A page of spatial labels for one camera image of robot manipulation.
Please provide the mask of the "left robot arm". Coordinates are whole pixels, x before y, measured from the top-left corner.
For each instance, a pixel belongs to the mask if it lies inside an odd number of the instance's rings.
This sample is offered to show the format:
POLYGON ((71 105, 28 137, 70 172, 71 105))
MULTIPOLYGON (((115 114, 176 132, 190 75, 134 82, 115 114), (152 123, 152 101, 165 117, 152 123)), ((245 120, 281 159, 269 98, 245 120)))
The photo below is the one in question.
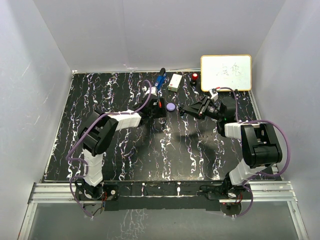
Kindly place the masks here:
POLYGON ((82 128, 81 137, 84 160, 87 162, 84 178, 79 191, 87 198, 97 200, 103 195, 103 154, 109 148, 114 134, 122 129, 138 128, 150 120, 167 116, 163 97, 145 97, 146 104, 136 104, 132 109, 112 112, 104 115, 101 110, 94 110, 82 128))

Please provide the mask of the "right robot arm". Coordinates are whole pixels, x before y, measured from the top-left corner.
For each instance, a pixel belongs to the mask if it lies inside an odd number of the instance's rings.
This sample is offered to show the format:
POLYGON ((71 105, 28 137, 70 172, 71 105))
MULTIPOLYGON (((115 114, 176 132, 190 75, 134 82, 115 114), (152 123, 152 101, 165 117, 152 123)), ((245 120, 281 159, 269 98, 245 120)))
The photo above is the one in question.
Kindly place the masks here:
POLYGON ((206 194, 215 193, 233 199, 245 190, 247 182, 256 175, 278 177, 278 174, 264 171, 283 158, 274 126, 267 122, 238 122, 237 112, 238 103, 230 96, 223 98, 219 106, 215 104, 214 99, 205 96, 196 103, 179 107, 181 116, 188 114, 199 120, 205 117, 216 120, 217 131, 222 137, 237 139, 241 142, 240 163, 226 174, 221 185, 201 186, 200 190, 206 194))

